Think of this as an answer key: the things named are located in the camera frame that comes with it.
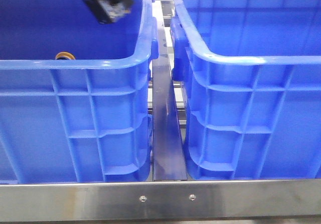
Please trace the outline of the yellow mushroom push button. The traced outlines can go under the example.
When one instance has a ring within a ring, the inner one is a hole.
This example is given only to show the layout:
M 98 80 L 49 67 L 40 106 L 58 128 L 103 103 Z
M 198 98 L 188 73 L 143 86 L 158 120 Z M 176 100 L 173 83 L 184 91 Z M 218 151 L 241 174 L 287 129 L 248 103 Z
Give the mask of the yellow mushroom push button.
M 75 56 L 72 53 L 62 51 L 55 56 L 56 60 L 75 60 Z

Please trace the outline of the right blue plastic bin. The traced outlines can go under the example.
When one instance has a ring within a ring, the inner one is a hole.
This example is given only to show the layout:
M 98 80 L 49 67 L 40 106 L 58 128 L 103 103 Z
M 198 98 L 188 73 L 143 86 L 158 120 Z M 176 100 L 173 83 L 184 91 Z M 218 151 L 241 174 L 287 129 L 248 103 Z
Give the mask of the right blue plastic bin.
M 196 180 L 320 178 L 320 0 L 174 0 Z

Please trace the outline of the steel divider rail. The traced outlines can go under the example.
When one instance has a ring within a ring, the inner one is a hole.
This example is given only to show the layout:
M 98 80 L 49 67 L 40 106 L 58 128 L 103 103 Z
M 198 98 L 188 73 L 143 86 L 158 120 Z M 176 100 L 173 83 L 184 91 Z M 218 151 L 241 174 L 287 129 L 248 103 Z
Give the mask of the steel divider rail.
M 158 59 L 152 62 L 152 179 L 154 181 L 186 181 L 188 176 L 161 2 L 153 3 L 152 12 L 157 21 L 159 52 Z

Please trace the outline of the blue plastic bin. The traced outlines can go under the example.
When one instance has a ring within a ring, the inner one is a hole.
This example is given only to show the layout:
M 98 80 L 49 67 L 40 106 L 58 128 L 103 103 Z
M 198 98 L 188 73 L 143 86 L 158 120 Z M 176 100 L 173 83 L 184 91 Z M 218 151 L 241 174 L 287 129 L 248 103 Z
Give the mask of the blue plastic bin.
M 145 181 L 157 57 L 151 0 L 112 24 L 84 0 L 1 0 L 1 183 Z
M 320 0 L 174 0 L 196 180 L 320 178 Z

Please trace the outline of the steel front rail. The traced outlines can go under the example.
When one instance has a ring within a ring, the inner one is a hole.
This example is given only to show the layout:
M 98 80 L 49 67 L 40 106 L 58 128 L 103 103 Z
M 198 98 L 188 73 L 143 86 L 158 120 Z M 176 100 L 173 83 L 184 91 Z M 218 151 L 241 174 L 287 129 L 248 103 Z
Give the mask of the steel front rail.
M 1 186 L 2 222 L 319 215 L 318 179 Z

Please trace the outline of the left blue plastic bin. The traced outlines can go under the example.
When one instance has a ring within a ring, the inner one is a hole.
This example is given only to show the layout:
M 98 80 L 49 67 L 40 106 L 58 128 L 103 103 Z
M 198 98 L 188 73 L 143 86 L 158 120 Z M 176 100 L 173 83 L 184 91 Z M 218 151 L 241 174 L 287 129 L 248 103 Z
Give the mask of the left blue plastic bin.
M 84 0 L 1 0 L 1 183 L 145 181 L 157 57 L 151 0 L 112 24 Z

